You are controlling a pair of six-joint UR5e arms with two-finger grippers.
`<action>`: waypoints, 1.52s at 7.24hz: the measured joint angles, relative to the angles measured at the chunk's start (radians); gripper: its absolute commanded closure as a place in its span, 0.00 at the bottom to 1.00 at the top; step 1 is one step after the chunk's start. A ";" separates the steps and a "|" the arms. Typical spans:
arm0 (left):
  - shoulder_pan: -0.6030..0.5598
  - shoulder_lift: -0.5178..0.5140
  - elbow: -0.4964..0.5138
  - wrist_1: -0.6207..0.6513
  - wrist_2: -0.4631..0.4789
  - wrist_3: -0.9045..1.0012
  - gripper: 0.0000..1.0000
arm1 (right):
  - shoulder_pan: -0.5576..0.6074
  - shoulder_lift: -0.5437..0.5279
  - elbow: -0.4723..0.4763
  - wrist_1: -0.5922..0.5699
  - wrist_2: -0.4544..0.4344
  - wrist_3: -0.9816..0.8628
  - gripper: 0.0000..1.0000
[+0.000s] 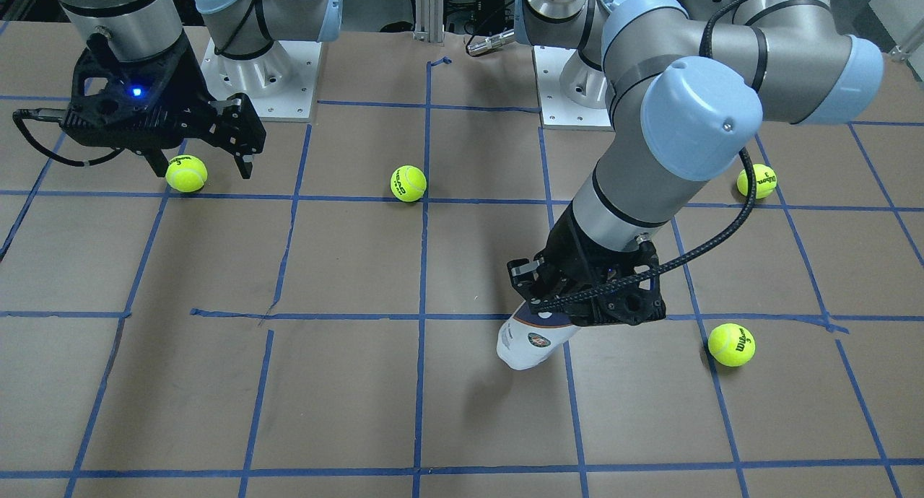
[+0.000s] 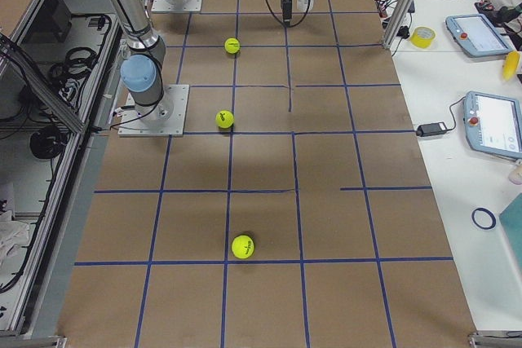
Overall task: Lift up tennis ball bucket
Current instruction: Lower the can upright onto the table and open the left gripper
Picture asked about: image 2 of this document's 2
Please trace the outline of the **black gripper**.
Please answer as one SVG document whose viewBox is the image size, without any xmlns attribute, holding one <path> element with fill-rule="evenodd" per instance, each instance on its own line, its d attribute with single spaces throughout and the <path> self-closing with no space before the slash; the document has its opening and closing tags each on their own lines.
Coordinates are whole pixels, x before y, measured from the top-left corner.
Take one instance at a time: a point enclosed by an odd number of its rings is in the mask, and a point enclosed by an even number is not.
<svg viewBox="0 0 522 348">
<path fill-rule="evenodd" d="M 282 19 L 284 24 L 291 24 L 293 0 L 280 0 Z"/>
</svg>

